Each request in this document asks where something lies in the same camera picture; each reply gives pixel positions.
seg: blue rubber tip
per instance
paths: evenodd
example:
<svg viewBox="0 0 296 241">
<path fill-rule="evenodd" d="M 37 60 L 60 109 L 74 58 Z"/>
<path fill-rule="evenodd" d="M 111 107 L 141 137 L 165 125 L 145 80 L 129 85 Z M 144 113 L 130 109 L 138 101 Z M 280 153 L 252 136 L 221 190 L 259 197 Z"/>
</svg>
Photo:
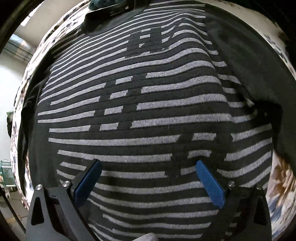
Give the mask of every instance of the blue rubber tip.
<svg viewBox="0 0 296 241">
<path fill-rule="evenodd" d="M 222 209 L 225 204 L 224 190 L 202 161 L 196 162 L 196 174 L 213 204 Z"/>
</svg>

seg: tiled floor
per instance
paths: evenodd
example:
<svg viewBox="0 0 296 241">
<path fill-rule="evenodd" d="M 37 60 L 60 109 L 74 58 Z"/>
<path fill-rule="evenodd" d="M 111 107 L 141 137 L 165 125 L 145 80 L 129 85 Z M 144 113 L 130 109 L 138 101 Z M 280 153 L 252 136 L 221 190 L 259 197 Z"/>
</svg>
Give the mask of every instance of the tiled floor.
<svg viewBox="0 0 296 241">
<path fill-rule="evenodd" d="M 11 206 L 13 207 L 16 214 L 19 216 L 21 222 L 26 227 L 27 226 L 27 216 L 29 211 L 25 209 L 20 201 L 20 196 L 18 192 L 10 193 L 11 199 L 9 199 Z M 26 236 L 18 223 L 15 221 L 12 213 L 10 212 L 9 208 L 4 205 L 3 202 L 1 202 L 0 210 L 5 217 L 5 219 L 8 221 L 10 227 L 15 232 L 15 234 L 18 236 L 20 241 L 25 241 Z"/>
</svg>

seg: black pole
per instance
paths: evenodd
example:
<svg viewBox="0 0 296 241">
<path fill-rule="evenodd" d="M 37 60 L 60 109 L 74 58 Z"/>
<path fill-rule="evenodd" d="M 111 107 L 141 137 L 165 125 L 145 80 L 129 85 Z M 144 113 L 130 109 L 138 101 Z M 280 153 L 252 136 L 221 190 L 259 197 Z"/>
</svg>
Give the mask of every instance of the black pole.
<svg viewBox="0 0 296 241">
<path fill-rule="evenodd" d="M 25 229 L 24 225 L 22 224 L 22 222 L 18 218 L 17 214 L 15 213 L 14 209 L 10 205 L 10 202 L 8 201 L 7 197 L 5 196 L 5 192 L 2 190 L 1 187 L 0 187 L 0 194 L 3 196 L 4 201 L 6 202 L 7 206 L 9 207 L 9 210 L 11 211 L 12 215 L 14 216 L 16 222 L 18 223 L 18 225 L 20 226 L 20 228 L 24 231 L 24 233 L 26 233 L 26 229 Z"/>
</svg>

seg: silver bolt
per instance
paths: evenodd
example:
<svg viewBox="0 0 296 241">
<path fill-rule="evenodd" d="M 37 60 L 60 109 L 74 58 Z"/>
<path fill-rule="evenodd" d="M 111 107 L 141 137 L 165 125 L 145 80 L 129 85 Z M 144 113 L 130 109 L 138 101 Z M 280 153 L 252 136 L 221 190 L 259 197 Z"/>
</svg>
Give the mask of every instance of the silver bolt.
<svg viewBox="0 0 296 241">
<path fill-rule="evenodd" d="M 261 187 L 259 184 L 256 185 L 256 188 L 257 188 L 258 190 L 262 190 L 262 187 Z"/>
<path fill-rule="evenodd" d="M 39 185 L 36 186 L 36 190 L 40 190 L 41 188 L 42 188 L 42 185 L 41 184 L 39 184 Z"/>
<path fill-rule="evenodd" d="M 235 182 L 234 181 L 229 181 L 228 186 L 230 186 L 232 188 L 235 187 Z"/>
<path fill-rule="evenodd" d="M 68 186 L 70 186 L 70 182 L 69 181 L 65 181 L 65 182 L 63 182 L 63 187 L 68 187 Z"/>
</svg>

